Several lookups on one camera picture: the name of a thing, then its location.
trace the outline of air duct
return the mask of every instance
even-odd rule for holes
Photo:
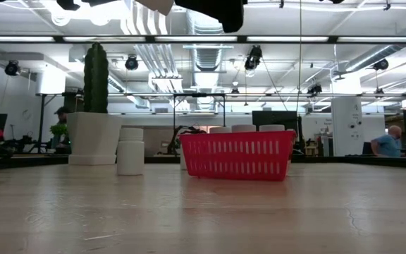
[[[404,29],[399,35],[406,36],[406,29]],[[406,48],[406,44],[374,47],[363,55],[358,56],[356,59],[347,62],[343,68],[340,67],[340,73],[359,71],[404,48]]]
[[[223,33],[222,24],[196,11],[187,10],[187,26],[191,35],[220,35]],[[219,81],[217,71],[221,67],[222,49],[192,49],[194,66],[194,81],[200,91],[215,90]],[[200,109],[211,109],[214,99],[198,98]]]

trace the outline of ceiling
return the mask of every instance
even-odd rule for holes
[[[250,0],[245,6],[244,25],[237,35],[399,35],[406,28],[406,1],[391,1],[392,7],[384,11],[385,0],[345,0],[334,6],[328,1],[286,0],[285,8],[278,7],[279,1]],[[39,1],[8,0],[0,4],[0,35],[123,35],[120,29],[120,17],[123,12],[110,12],[112,20],[107,25],[94,25],[89,19],[72,19],[65,26],[54,25],[51,11],[44,9]],[[174,7],[166,17],[168,31],[173,35],[185,35],[188,32],[185,10]],[[229,92],[232,82],[239,82],[240,92],[297,92],[302,84],[303,92],[312,83],[306,79],[330,64],[347,62],[362,55],[375,45],[340,44],[263,44],[261,45],[264,61],[257,67],[254,76],[246,77],[242,69],[246,54],[251,44],[233,44],[224,49],[217,91]],[[183,78],[183,88],[191,87],[192,55],[183,49],[182,44],[172,44],[173,58],[179,74]],[[82,65],[69,62],[71,44],[0,44],[0,53],[35,52],[57,61],[67,68],[68,73],[82,75]],[[136,54],[132,44],[105,44],[110,58],[110,69],[122,80],[129,90],[134,92],[151,92],[147,85],[149,70],[140,60],[136,71],[127,71],[124,61],[129,54]],[[373,70],[361,70],[359,75],[364,92],[375,91],[379,86],[406,79],[406,48],[387,57],[390,67],[384,74],[379,72],[375,79]],[[330,92],[329,75],[317,80],[324,92]],[[406,84],[396,86],[386,92],[406,92]]]

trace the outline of metal frame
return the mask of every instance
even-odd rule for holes
[[[0,44],[400,44],[406,36],[371,35],[0,35]]]
[[[201,93],[201,92],[195,92],[195,93],[175,93],[172,94],[173,96],[173,129],[175,130],[176,128],[176,106],[178,106],[186,97],[191,96],[194,98],[202,98],[202,97],[222,97],[223,98],[223,127],[226,127],[226,118],[225,118],[225,102],[226,102],[226,94],[223,93]],[[184,97],[184,99],[182,99],[181,101],[178,102],[178,104],[176,104],[176,98],[177,97]]]

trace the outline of white bottle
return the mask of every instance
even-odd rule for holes
[[[117,174],[137,176],[144,171],[144,130],[122,128],[117,147]]]

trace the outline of white pot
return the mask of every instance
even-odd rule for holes
[[[72,165],[115,164],[122,118],[110,114],[78,112],[67,117]]]

